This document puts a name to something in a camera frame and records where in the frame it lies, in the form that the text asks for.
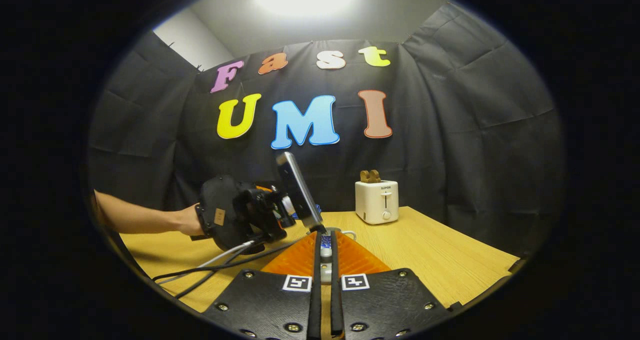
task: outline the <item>table surface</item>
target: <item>table surface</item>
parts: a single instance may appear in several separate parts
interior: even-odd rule
[[[492,248],[410,207],[401,207],[397,221],[367,224],[354,211],[322,212],[325,227],[354,231],[357,242],[391,269],[409,268],[435,297],[448,307],[462,305],[487,290],[499,279],[509,276],[508,269],[519,258]],[[279,247],[302,238],[307,229],[300,222],[286,229],[285,239],[268,244]],[[173,231],[154,234],[121,234],[122,240],[140,267],[150,277],[190,269],[221,254],[213,240],[192,241]],[[275,258],[272,254],[237,267],[222,269],[206,283],[180,300],[203,312],[229,285],[241,269],[260,270]],[[172,295],[185,290],[206,272],[188,274],[162,287]],[[330,286],[322,286],[322,338],[330,336]]]

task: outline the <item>orange gripper part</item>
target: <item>orange gripper part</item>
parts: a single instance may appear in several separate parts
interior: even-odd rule
[[[338,276],[391,271],[377,256],[349,236],[336,231],[335,237],[338,243]]]
[[[313,231],[271,260],[261,271],[292,276],[314,276],[316,234]]]

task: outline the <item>hand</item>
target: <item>hand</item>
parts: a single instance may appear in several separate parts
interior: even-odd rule
[[[202,226],[198,220],[198,214],[196,213],[197,203],[183,208],[183,210],[176,211],[176,230],[184,235],[195,236],[204,235]]]

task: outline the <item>white wall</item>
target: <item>white wall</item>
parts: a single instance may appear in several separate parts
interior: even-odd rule
[[[201,71],[233,60],[231,52],[189,8],[178,12],[153,32],[167,45]]]

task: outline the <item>toaster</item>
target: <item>toaster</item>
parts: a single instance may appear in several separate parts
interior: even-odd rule
[[[356,214],[368,224],[398,220],[398,182],[356,182]]]

